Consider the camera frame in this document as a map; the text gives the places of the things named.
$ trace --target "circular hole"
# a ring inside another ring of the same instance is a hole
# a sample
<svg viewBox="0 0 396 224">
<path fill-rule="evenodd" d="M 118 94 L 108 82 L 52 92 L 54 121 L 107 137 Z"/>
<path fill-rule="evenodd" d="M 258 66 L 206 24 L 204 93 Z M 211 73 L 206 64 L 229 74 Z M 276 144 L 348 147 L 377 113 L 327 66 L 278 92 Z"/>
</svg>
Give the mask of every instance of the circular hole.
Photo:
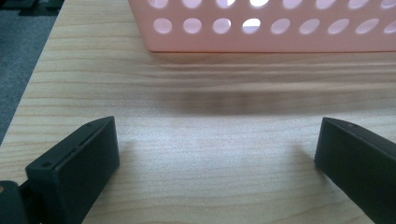
<svg viewBox="0 0 396 224">
<path fill-rule="evenodd" d="M 390 8 L 396 6 L 396 0 L 384 0 L 382 1 L 381 6 L 383 8 Z"/>
<path fill-rule="evenodd" d="M 159 18 L 154 22 L 154 29 L 160 34 L 168 34 L 172 30 L 172 22 L 164 18 Z"/>
<path fill-rule="evenodd" d="M 272 24 L 271 31 L 275 35 L 281 35 L 289 29 L 290 24 L 291 24 L 290 20 L 281 19 L 281 20 L 276 21 Z"/>
<path fill-rule="evenodd" d="M 384 30 L 385 34 L 393 34 L 396 33 L 396 21 L 394 21 L 393 23 L 389 24 L 385 30 Z"/>
<path fill-rule="evenodd" d="M 52 163 L 50 163 L 49 161 L 46 161 L 46 162 L 41 164 L 42 167 L 49 167 L 51 165 L 52 165 Z"/>
<path fill-rule="evenodd" d="M 189 8 L 196 8 L 198 6 L 200 6 L 202 3 L 202 0 L 183 0 L 183 4 L 186 7 Z"/>
<path fill-rule="evenodd" d="M 168 5 L 168 0 L 148 0 L 149 3 L 156 8 L 163 8 Z"/>
<path fill-rule="evenodd" d="M 245 32 L 245 34 L 250 35 L 255 33 L 259 29 L 261 24 L 262 23 L 260 22 L 259 19 L 249 19 L 244 22 L 242 29 Z"/>
<path fill-rule="evenodd" d="M 235 2 L 235 0 L 216 0 L 216 2 L 218 3 L 219 7 L 226 8 L 230 7 Z"/>
<path fill-rule="evenodd" d="M 187 33 L 194 35 L 201 30 L 202 24 L 198 19 L 189 18 L 184 21 L 183 27 Z"/>
<path fill-rule="evenodd" d="M 294 9 L 299 6 L 303 0 L 283 0 L 283 7 L 287 9 Z"/>
<path fill-rule="evenodd" d="M 356 29 L 358 35 L 364 35 L 372 31 L 379 24 L 379 19 L 370 19 L 365 21 Z"/>
<path fill-rule="evenodd" d="M 318 29 L 319 26 L 320 26 L 320 20 L 318 19 L 312 19 L 306 21 L 300 26 L 300 33 L 303 35 L 312 34 Z"/>
<path fill-rule="evenodd" d="M 227 33 L 230 28 L 231 21 L 225 18 L 218 19 L 213 23 L 213 30 L 220 35 Z"/>
<path fill-rule="evenodd" d="M 336 0 L 317 0 L 318 9 L 327 9 L 335 3 Z"/>
<path fill-rule="evenodd" d="M 366 6 L 366 4 L 370 2 L 370 0 L 349 0 L 349 8 L 358 9 Z"/>
<path fill-rule="evenodd" d="M 269 0 L 250 0 L 250 4 L 254 7 L 263 7 Z"/>
<path fill-rule="evenodd" d="M 339 21 L 335 21 L 332 25 L 330 25 L 328 32 L 331 35 L 338 35 L 343 32 L 348 25 L 349 19 L 341 19 Z"/>
</svg>

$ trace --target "floor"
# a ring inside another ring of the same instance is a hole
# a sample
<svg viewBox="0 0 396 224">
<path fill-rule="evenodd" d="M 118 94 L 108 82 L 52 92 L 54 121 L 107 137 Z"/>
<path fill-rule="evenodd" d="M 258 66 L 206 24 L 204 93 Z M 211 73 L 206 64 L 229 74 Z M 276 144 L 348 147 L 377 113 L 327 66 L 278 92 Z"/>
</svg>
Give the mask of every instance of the floor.
<svg viewBox="0 0 396 224">
<path fill-rule="evenodd" d="M 56 20 L 18 14 L 0 10 L 0 145 Z"/>
</svg>

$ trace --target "pink plastic basket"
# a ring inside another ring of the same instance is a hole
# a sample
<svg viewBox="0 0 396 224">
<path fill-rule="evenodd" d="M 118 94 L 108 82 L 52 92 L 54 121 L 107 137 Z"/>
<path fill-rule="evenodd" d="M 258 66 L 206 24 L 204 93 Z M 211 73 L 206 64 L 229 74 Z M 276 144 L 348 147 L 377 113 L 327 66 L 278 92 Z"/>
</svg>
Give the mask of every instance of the pink plastic basket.
<svg viewBox="0 0 396 224">
<path fill-rule="evenodd" d="M 396 51 L 396 0 L 129 2 L 152 51 Z"/>
</svg>

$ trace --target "black plastic part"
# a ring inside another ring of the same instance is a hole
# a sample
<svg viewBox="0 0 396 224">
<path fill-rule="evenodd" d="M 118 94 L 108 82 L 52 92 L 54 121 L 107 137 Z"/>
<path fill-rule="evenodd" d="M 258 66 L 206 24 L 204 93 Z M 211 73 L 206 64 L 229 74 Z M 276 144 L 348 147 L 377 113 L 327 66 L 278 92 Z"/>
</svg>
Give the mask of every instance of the black plastic part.
<svg viewBox="0 0 396 224">
<path fill-rule="evenodd" d="M 12 181 L 0 181 L 0 223 L 30 224 L 18 184 Z"/>
<path fill-rule="evenodd" d="M 0 181 L 0 224 L 79 224 L 119 166 L 114 118 L 87 123 L 30 163 L 21 186 Z"/>
<path fill-rule="evenodd" d="M 0 8 L 4 9 L 25 9 L 31 8 L 37 4 L 38 0 L 4 0 Z"/>
<path fill-rule="evenodd" d="M 46 4 L 46 8 L 50 10 L 58 10 L 61 9 L 64 4 L 64 0 L 49 0 Z"/>
<path fill-rule="evenodd" d="M 114 118 L 77 129 L 26 167 L 29 185 L 43 195 L 46 223 L 81 223 L 120 165 Z"/>
<path fill-rule="evenodd" d="M 375 223 L 396 223 L 396 144 L 356 124 L 324 118 L 315 165 Z"/>
</svg>

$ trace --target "wooden table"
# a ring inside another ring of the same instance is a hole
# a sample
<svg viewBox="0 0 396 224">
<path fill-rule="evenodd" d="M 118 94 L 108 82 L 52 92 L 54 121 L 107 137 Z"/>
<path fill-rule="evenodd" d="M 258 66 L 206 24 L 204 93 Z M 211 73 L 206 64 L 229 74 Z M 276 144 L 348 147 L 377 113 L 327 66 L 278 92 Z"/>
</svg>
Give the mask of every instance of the wooden table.
<svg viewBox="0 0 396 224">
<path fill-rule="evenodd" d="M 396 141 L 396 53 L 162 54 L 125 0 L 68 0 L 0 177 L 115 116 L 121 167 L 84 223 L 372 223 L 314 167 L 322 117 Z"/>
</svg>

